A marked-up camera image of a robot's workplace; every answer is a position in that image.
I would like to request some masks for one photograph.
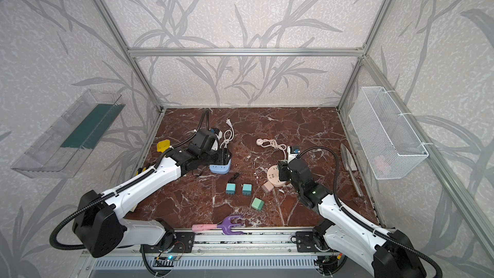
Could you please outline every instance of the blue connector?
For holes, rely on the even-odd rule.
[[[232,160],[228,161],[227,165],[217,165],[217,164],[210,164],[209,165],[209,170],[215,174],[227,174],[230,172],[230,166],[232,164]]]

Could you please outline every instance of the wallpaper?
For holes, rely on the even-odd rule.
[[[354,57],[149,57],[140,58],[139,65],[163,105],[294,107],[336,106],[356,60]]]
[[[131,47],[361,47],[382,0],[105,0]]]
[[[80,251],[52,249],[79,198],[130,173],[158,113],[90,0],[0,0],[0,272],[68,277]],[[71,179],[31,179],[10,166],[87,89],[120,93],[119,117]],[[59,240],[77,244],[70,228]]]
[[[494,223],[494,0],[397,0],[371,56]]]
[[[359,89],[363,86],[377,86],[365,68],[360,70],[358,79],[341,108],[341,117],[381,222],[387,228],[397,228],[404,232],[415,249],[432,257],[441,266],[444,277],[494,277],[494,264],[454,206],[427,160],[402,179],[375,179],[348,117]],[[425,262],[423,264],[432,277],[434,269]]]

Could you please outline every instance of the white wire basket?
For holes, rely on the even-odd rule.
[[[376,179],[399,179],[429,156],[384,87],[362,87],[350,121]]]

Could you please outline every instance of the red marble surface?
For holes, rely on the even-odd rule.
[[[159,156],[156,144],[170,139],[174,144],[189,137],[197,127],[201,109],[167,109],[158,128],[147,161],[153,163]],[[268,168],[283,159],[283,153],[272,147],[262,148],[256,140],[276,139],[278,144],[299,145],[306,149],[315,145],[331,148],[338,155],[340,175],[338,197],[349,207],[370,221],[377,219],[362,183],[354,172],[365,198],[359,198],[348,172],[342,165],[340,144],[348,148],[343,128],[335,108],[213,108],[210,111],[211,127],[226,131],[229,118],[235,129],[235,139],[228,145],[233,154],[229,174],[218,175],[208,167],[188,173],[158,189],[139,203],[127,219],[164,219],[174,228],[190,228],[199,223],[220,223],[231,214],[243,214],[246,226],[253,227],[305,227],[318,225],[321,216],[304,207],[290,186],[275,188],[266,194],[261,186],[267,181]],[[312,151],[304,155],[320,184],[332,189],[335,161],[326,151]],[[228,179],[235,173],[236,194],[225,193]],[[242,195],[242,184],[252,184],[252,195]],[[261,212],[250,207],[257,197],[264,201]]]

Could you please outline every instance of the pink charger cube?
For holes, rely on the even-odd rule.
[[[265,184],[262,185],[262,189],[264,190],[265,193],[271,192],[271,190],[273,190],[274,188],[275,186],[273,186],[273,184],[270,182],[266,182]]]

